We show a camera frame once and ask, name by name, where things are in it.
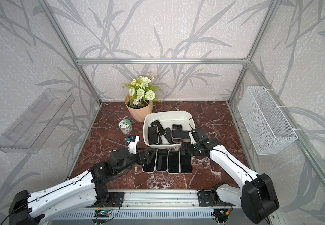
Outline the phone with pink case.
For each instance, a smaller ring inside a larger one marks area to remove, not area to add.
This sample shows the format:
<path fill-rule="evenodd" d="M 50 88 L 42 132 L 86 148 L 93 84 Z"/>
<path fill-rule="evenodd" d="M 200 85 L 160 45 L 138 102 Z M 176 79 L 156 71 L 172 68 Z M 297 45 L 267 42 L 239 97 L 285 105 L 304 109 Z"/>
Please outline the phone with pink case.
<path fill-rule="evenodd" d="M 142 171 L 144 173 L 153 173 L 155 171 L 155 166 L 156 166 L 157 150 L 156 149 L 148 150 L 148 154 L 151 158 L 151 161 L 150 163 L 143 165 Z"/>

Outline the phone with light blue case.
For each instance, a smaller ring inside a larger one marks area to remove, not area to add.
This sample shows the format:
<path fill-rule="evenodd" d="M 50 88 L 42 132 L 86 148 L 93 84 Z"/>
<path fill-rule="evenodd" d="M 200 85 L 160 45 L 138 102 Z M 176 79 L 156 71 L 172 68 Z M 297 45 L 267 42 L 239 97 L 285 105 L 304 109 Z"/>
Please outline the phone with light blue case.
<path fill-rule="evenodd" d="M 168 164 L 168 150 L 167 149 L 158 149 L 155 171 L 166 172 L 167 164 Z"/>

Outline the phone with cream case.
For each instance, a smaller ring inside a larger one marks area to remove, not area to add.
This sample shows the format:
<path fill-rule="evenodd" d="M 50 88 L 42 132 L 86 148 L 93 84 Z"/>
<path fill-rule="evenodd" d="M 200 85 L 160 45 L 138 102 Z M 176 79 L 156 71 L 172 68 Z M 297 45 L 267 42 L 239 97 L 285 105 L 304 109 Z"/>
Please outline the phone with cream case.
<path fill-rule="evenodd" d="M 178 174 L 180 172 L 180 153 L 178 150 L 168 151 L 168 173 Z"/>

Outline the large phone grey case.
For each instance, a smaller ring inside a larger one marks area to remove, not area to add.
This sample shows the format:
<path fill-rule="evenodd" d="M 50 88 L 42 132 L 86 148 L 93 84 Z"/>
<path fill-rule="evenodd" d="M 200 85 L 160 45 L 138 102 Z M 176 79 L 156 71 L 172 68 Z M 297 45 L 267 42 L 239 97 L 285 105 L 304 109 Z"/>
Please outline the large phone grey case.
<path fill-rule="evenodd" d="M 150 145 L 158 145 L 159 144 L 159 132 L 158 126 L 153 125 L 148 127 L 148 144 Z"/>

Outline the small phone pink case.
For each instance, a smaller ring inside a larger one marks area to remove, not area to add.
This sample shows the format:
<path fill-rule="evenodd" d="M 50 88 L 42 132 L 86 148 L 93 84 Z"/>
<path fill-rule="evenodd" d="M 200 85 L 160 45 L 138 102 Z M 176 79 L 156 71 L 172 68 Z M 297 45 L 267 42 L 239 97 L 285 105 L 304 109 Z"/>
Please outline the small phone pink case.
<path fill-rule="evenodd" d="M 181 124 L 173 124 L 172 129 L 173 130 L 182 130 L 182 125 Z"/>

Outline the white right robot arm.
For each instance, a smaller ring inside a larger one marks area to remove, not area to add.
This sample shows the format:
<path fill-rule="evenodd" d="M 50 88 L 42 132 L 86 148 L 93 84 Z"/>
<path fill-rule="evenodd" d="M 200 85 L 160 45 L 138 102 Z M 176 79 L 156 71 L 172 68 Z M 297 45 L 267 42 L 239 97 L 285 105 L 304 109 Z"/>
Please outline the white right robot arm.
<path fill-rule="evenodd" d="M 182 143 L 181 150 L 186 155 L 206 156 L 217 163 L 237 183 L 238 188 L 228 184 L 218 184 L 209 191 L 206 200 L 214 206 L 230 203 L 243 210 L 244 214 L 254 224 L 267 219 L 280 204 L 271 178 L 246 167 L 237 160 L 217 140 L 196 142 L 196 144 Z"/>

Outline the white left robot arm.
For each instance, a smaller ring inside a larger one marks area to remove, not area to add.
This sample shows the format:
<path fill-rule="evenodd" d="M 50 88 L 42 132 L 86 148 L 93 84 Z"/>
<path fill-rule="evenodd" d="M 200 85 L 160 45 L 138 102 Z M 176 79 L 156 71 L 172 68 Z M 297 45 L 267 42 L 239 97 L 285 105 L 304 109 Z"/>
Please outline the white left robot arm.
<path fill-rule="evenodd" d="M 10 225 L 42 225 L 75 209 L 109 203 L 106 184 L 134 165 L 149 164 L 155 155 L 153 149 L 131 153 L 121 148 L 112 152 L 108 160 L 61 184 L 34 193 L 21 191 L 15 195 L 4 221 Z"/>

